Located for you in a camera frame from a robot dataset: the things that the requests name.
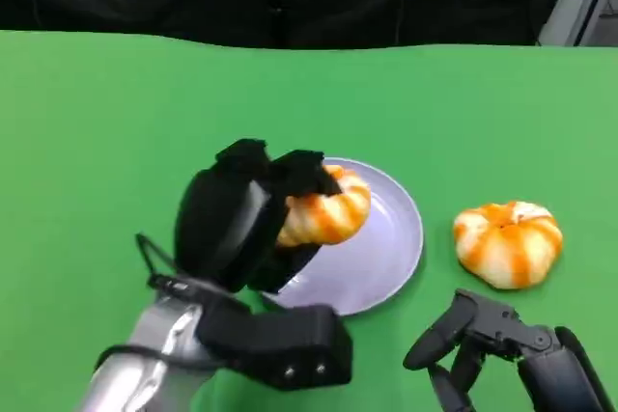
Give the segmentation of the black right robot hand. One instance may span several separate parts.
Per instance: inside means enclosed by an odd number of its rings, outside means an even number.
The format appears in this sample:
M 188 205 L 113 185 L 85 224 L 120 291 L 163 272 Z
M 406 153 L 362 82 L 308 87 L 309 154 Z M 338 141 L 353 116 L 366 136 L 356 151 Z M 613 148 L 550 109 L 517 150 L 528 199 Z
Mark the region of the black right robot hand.
M 489 355 L 517 365 L 535 411 L 616 409 L 573 331 L 528 325 L 514 307 L 462 288 L 403 366 L 428 372 L 444 411 L 474 411 L 469 391 Z

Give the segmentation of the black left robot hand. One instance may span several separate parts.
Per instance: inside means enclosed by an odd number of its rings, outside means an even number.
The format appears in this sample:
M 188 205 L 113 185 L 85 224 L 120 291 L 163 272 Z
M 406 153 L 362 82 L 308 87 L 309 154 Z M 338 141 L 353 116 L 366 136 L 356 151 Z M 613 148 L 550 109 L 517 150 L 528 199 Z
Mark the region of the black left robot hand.
M 174 232 L 180 272 L 229 292 L 278 292 L 320 249 L 278 244 L 291 214 L 288 198 L 341 191 L 323 158 L 320 151 L 294 150 L 270 159 L 259 139 L 239 139 L 220 151 L 181 200 Z

